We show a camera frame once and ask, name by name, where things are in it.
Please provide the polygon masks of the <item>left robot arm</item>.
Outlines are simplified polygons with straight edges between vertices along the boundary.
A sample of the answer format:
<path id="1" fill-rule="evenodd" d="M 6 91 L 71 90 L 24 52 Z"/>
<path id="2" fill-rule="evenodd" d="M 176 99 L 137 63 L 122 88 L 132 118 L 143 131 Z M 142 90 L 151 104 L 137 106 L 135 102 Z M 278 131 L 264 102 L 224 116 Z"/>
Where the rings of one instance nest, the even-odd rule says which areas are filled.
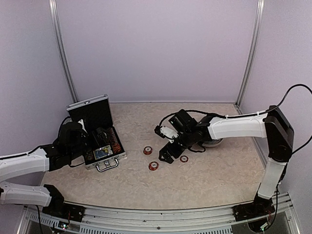
<path id="1" fill-rule="evenodd" d="M 26 185 L 14 182 L 17 177 L 53 172 L 63 167 L 73 168 L 73 161 L 93 148 L 87 121 L 62 124 L 57 139 L 20 154 L 0 158 L 0 203 L 37 205 L 48 208 L 62 217 L 68 213 L 64 197 L 54 185 Z"/>

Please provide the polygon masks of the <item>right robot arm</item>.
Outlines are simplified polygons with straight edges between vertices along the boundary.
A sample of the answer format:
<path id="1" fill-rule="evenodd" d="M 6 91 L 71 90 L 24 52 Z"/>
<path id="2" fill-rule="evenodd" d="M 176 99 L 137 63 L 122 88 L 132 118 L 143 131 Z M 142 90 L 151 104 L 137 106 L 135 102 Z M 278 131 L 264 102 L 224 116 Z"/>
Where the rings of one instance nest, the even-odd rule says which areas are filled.
<path id="1" fill-rule="evenodd" d="M 253 216 L 262 215 L 293 155 L 294 129 L 279 106 L 271 105 L 265 111 L 234 116 L 203 112 L 204 117 L 199 121 L 190 115 L 192 112 L 181 109 L 167 115 L 172 128 L 165 127 L 162 122 L 155 127 L 154 132 L 168 140 L 159 152 L 159 159 L 171 164 L 196 144 L 206 148 L 208 144 L 215 146 L 227 138 L 253 138 L 262 153 L 265 173 L 249 211 Z"/>

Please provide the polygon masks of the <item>blue playing card deck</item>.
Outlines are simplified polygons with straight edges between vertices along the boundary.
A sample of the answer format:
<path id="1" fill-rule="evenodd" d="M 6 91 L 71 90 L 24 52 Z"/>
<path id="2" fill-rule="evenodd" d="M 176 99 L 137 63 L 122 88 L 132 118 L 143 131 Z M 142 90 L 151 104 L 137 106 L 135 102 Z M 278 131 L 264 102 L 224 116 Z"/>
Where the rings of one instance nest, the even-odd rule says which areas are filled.
<path id="1" fill-rule="evenodd" d="M 113 151 L 111 149 L 111 146 L 107 145 L 107 146 L 94 150 L 93 154 L 94 154 L 95 159 L 100 159 L 100 158 L 112 155 Z"/>

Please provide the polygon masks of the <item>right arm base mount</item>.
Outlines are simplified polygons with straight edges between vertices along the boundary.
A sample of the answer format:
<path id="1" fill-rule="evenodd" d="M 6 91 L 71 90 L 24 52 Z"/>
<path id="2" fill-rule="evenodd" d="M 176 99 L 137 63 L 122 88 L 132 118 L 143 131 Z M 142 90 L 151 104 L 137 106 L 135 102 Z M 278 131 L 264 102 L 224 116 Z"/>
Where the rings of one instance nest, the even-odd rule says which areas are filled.
<path id="1" fill-rule="evenodd" d="M 236 222 L 243 221 L 247 219 L 252 219 L 269 213 L 275 212 L 275 207 L 271 201 L 265 204 L 263 202 L 255 203 L 250 202 L 246 204 L 235 205 L 232 207 L 234 218 Z"/>

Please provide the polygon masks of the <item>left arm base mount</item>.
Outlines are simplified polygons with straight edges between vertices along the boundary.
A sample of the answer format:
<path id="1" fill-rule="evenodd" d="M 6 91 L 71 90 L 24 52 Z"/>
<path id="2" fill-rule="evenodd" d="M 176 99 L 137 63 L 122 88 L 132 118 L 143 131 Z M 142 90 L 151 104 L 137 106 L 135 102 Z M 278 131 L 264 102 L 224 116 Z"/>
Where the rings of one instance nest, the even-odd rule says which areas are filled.
<path id="1" fill-rule="evenodd" d="M 84 216 L 85 207 L 69 203 L 62 203 L 61 205 L 57 205 L 54 207 L 52 205 L 49 205 L 48 207 L 43 207 L 42 212 L 44 214 L 58 217 L 61 219 L 81 222 Z"/>

